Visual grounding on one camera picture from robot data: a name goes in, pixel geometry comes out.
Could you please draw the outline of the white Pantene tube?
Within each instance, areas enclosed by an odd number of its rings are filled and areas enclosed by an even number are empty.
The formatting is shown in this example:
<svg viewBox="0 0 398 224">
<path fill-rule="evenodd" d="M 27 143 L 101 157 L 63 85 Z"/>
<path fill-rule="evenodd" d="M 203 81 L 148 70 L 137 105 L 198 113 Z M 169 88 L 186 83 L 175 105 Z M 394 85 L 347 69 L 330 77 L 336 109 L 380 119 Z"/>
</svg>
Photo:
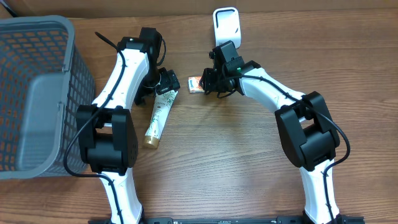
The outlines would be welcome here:
<svg viewBox="0 0 398 224">
<path fill-rule="evenodd" d="M 178 91 L 172 90 L 161 95 L 155 95 L 150 125 L 144 135 L 144 147 L 151 149 L 158 147 L 170 109 L 177 94 Z"/>
</svg>

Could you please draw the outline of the small orange tissue pack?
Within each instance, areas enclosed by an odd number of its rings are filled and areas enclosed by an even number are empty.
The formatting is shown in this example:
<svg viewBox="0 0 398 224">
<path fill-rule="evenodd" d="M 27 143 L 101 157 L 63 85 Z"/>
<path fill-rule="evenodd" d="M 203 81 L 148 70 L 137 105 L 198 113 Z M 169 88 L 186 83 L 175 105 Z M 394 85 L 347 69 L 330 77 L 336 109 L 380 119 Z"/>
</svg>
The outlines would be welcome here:
<svg viewBox="0 0 398 224">
<path fill-rule="evenodd" d="M 188 78 L 188 90 L 190 93 L 204 93 L 204 89 L 200 85 L 201 77 Z"/>
</svg>

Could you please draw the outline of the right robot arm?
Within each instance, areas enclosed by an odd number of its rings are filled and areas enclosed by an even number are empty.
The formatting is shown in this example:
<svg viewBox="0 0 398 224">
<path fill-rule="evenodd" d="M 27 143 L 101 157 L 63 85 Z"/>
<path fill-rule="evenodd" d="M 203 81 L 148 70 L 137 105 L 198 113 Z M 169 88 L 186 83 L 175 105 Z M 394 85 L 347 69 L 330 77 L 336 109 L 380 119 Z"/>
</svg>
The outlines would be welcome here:
<svg viewBox="0 0 398 224">
<path fill-rule="evenodd" d="M 235 92 L 252 98 L 275 115 L 282 149 L 300 170 L 305 192 L 304 216 L 309 223 L 336 223 L 333 171 L 340 145 L 336 124 L 323 97 L 281 84 L 254 61 L 245 62 L 232 41 L 215 47 L 200 85 L 206 94 L 224 98 Z"/>
</svg>

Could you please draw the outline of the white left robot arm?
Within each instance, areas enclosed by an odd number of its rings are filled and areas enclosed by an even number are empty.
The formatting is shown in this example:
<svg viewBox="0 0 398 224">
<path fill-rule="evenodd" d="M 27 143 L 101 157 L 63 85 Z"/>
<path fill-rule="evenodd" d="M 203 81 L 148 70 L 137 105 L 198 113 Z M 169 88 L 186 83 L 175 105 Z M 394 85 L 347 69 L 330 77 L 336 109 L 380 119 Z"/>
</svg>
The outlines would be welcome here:
<svg viewBox="0 0 398 224">
<path fill-rule="evenodd" d="M 175 72 L 162 66 L 166 44 L 155 28 L 143 27 L 138 37 L 123 37 L 112 46 L 117 51 L 113 72 L 93 102 L 78 107 L 72 141 L 91 168 L 89 177 L 103 183 L 111 208 L 108 223 L 143 223 L 132 171 L 139 141 L 131 109 L 154 96 L 144 142 L 157 147 L 180 84 Z"/>
</svg>

